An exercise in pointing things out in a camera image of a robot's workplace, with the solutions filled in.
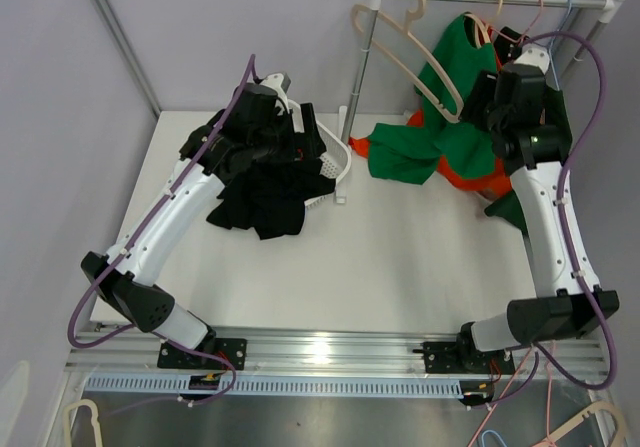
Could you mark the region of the black t shirt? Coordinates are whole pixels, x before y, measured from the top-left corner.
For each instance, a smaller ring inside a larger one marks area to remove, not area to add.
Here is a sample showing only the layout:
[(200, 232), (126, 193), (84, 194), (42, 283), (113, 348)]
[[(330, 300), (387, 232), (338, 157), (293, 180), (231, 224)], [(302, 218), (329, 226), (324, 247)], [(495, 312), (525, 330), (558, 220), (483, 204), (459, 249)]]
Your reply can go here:
[(261, 240), (298, 235), (305, 202), (335, 190), (336, 181), (321, 173), (322, 166), (320, 159), (254, 164), (224, 188), (206, 221), (227, 230), (253, 229)]

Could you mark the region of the beige plastic hanger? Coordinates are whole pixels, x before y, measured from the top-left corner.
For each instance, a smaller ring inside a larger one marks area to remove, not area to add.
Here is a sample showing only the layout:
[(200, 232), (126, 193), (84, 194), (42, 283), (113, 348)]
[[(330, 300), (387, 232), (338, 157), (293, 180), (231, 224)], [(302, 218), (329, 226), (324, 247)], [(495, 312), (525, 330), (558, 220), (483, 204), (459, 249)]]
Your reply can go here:
[(463, 99), (451, 76), (435, 54), (412, 31), (426, 14), (426, 0), (410, 0), (400, 19), (385, 12), (385, 0), (356, 3), (350, 12), (351, 25), (358, 38), (360, 58), (353, 81), (348, 112), (356, 112), (371, 51), (389, 61), (446, 121), (460, 119)]

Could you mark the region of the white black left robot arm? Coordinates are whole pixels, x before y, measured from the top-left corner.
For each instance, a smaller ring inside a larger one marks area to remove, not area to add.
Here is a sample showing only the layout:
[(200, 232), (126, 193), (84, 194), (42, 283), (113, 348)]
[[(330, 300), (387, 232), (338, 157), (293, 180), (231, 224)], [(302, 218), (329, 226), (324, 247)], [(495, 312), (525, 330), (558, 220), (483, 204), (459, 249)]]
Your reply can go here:
[(210, 329), (156, 281), (194, 219), (225, 187), (255, 164), (295, 158), (289, 84), (287, 75), (274, 73), (237, 88), (233, 105), (189, 134), (154, 205), (105, 254), (82, 262), (103, 302), (138, 330), (180, 344), (180, 356), (194, 368), (214, 359)]

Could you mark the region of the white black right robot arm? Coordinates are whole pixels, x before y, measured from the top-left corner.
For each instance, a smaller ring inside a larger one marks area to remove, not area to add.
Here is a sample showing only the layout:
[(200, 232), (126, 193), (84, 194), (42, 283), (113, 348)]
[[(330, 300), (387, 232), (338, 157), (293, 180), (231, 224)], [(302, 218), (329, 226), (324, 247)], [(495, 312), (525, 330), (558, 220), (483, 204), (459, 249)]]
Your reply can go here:
[(581, 242), (563, 171), (572, 138), (559, 100), (539, 67), (511, 62), (498, 73), (482, 71), (465, 102), (463, 120), (489, 134), (520, 204), (535, 287), (534, 297), (462, 327), (468, 338), (455, 359), (466, 371), (480, 370), (493, 351), (581, 338), (619, 308)]

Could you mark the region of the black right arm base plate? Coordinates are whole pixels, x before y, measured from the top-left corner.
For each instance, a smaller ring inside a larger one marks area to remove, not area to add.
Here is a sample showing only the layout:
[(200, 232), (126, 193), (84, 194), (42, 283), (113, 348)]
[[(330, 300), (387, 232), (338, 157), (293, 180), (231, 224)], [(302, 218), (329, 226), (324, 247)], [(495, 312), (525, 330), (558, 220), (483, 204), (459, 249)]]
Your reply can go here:
[(456, 342), (425, 341), (412, 350), (428, 374), (513, 374), (515, 364), (504, 351), (481, 352)]

